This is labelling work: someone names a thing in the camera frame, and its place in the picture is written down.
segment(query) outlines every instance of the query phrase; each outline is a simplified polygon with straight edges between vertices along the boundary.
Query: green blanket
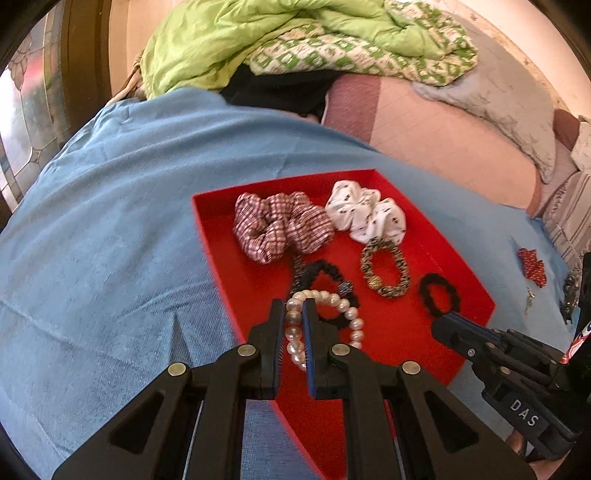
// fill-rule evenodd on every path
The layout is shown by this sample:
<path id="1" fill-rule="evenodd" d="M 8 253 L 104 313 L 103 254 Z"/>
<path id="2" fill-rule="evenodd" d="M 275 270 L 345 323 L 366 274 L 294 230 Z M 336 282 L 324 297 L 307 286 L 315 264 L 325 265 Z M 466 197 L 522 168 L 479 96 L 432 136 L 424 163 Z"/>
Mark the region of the green blanket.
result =
<path id="1" fill-rule="evenodd" d="M 435 64 L 438 75 L 447 72 L 442 85 L 476 64 L 477 50 L 463 27 L 421 2 L 187 0 L 148 40 L 141 60 L 146 94 L 153 98 L 182 86 L 221 89 L 256 49 L 290 30 L 317 24 L 404 58 L 423 71 L 418 77 L 433 77 L 425 69 Z M 462 68 L 450 68 L 458 59 Z"/>

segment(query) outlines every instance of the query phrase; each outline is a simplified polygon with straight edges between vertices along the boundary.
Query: green patterned blanket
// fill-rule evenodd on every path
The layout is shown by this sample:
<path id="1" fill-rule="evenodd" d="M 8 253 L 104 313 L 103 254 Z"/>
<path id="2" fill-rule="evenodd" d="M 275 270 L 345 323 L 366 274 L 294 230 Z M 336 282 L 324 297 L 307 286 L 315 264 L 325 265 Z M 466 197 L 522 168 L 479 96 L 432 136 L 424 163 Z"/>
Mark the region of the green patterned blanket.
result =
<path id="1" fill-rule="evenodd" d="M 464 28 L 422 2 L 187 0 L 148 40 L 148 98 L 182 86 L 221 89 L 242 62 L 256 74 L 312 69 L 446 85 L 478 51 Z"/>
<path id="2" fill-rule="evenodd" d="M 313 22 L 266 42 L 244 63 L 255 75 L 340 70 L 403 77 L 433 86 L 447 85 L 476 64 L 476 48 L 464 28 L 449 15 L 418 2 L 387 0 L 385 7 L 393 17 L 421 25 L 449 53 L 441 59 L 398 55 L 362 38 L 330 33 Z"/>

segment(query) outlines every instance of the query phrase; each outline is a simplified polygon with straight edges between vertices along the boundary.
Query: red tray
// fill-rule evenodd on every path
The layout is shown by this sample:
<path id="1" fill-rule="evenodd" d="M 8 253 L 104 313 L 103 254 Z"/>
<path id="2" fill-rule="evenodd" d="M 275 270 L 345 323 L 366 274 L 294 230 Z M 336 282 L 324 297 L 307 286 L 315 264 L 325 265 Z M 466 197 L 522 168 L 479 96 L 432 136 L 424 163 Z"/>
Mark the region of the red tray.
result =
<path id="1" fill-rule="evenodd" d="M 273 298 L 285 298 L 291 284 L 291 260 L 287 257 L 269 265 L 249 260 L 233 233 L 234 205 L 241 193 L 267 197 L 279 192 L 302 191 L 318 205 L 325 205 L 338 180 L 355 180 L 362 187 L 378 189 L 382 198 L 391 197 L 404 211 L 407 233 L 401 249 L 407 259 L 411 287 L 402 297 L 389 300 L 370 290 L 359 268 L 363 245 L 337 232 L 335 239 L 306 261 L 324 258 L 339 267 L 355 286 L 365 320 L 363 350 L 375 361 L 400 365 L 416 360 L 437 379 L 448 384 L 462 366 L 463 359 L 431 337 L 431 318 L 418 295 L 420 278 L 435 272 L 446 277 L 462 299 L 461 313 L 479 325 L 486 325 L 495 304 L 460 255 L 423 214 L 376 170 L 352 170 L 278 179 L 231 187 L 193 196 L 198 229 L 203 239 L 212 274 L 225 304 L 238 341 L 248 337 L 253 325 L 266 321 Z M 385 283 L 395 284 L 398 274 L 391 255 L 374 255 L 376 274 Z M 330 279 L 321 277 L 318 290 L 336 291 Z M 443 291 L 432 290 L 440 309 L 447 308 Z M 329 317 L 335 312 L 321 307 Z M 348 329 L 341 332 L 348 341 Z M 313 401 L 307 394 L 306 375 L 285 357 L 280 394 L 274 403 L 286 431 L 301 447 L 316 472 L 329 480 L 346 476 L 345 437 L 340 401 Z"/>

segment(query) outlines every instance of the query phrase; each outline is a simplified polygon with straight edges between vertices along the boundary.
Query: metal screw head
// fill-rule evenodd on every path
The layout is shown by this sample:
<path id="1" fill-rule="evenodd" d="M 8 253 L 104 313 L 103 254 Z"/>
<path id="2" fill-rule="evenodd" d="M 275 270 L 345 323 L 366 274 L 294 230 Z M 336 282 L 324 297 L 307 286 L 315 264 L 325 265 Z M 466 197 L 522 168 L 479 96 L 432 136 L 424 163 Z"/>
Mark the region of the metal screw head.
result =
<path id="1" fill-rule="evenodd" d="M 170 367 L 168 367 L 168 374 L 171 375 L 172 377 L 177 377 L 179 375 L 182 375 L 186 371 L 187 371 L 187 367 L 185 366 L 185 364 L 181 364 L 181 363 L 172 364 L 172 365 L 170 365 Z"/>
<path id="2" fill-rule="evenodd" d="M 337 343 L 333 345 L 331 350 L 335 355 L 338 356 L 349 355 L 349 353 L 351 352 L 351 348 L 349 347 L 349 345 L 346 345 L 345 343 Z"/>
<path id="3" fill-rule="evenodd" d="M 240 356 L 252 356 L 255 354 L 255 352 L 256 348 L 250 343 L 245 343 L 244 345 L 238 347 L 238 355 Z"/>
<path id="4" fill-rule="evenodd" d="M 421 365 L 409 360 L 408 362 L 404 362 L 402 364 L 402 371 L 408 375 L 416 375 L 421 371 Z"/>

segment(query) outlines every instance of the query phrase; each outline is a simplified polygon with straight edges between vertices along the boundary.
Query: white scrunchie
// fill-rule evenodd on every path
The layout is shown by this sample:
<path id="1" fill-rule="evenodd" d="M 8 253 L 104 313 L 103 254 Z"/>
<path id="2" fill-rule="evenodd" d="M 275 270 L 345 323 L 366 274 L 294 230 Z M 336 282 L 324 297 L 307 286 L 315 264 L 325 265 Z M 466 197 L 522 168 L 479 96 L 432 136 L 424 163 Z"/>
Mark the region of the white scrunchie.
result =
<path id="1" fill-rule="evenodd" d="M 337 230 L 351 230 L 351 238 L 366 244 L 375 236 L 393 240 L 399 245 L 406 233 L 406 217 L 391 199 L 380 201 L 379 190 L 364 189 L 352 180 L 341 180 L 333 186 L 324 207 Z"/>

